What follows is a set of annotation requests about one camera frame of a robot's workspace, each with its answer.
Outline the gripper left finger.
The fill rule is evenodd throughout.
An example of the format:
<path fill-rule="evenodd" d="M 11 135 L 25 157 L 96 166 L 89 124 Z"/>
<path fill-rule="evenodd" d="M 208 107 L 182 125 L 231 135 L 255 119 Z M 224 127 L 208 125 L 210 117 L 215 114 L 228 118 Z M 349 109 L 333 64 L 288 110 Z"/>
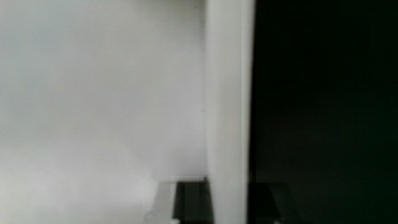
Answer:
<path fill-rule="evenodd" d="M 208 182 L 180 182 L 173 218 L 180 224 L 214 224 L 214 205 Z"/>

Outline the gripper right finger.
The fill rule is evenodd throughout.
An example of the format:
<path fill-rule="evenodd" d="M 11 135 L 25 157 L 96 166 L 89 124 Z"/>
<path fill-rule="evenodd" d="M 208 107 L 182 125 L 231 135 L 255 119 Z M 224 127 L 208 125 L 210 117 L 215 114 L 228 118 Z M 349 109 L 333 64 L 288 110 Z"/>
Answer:
<path fill-rule="evenodd" d="M 294 196 L 283 183 L 256 184 L 256 224 L 301 224 L 303 217 L 295 208 Z"/>

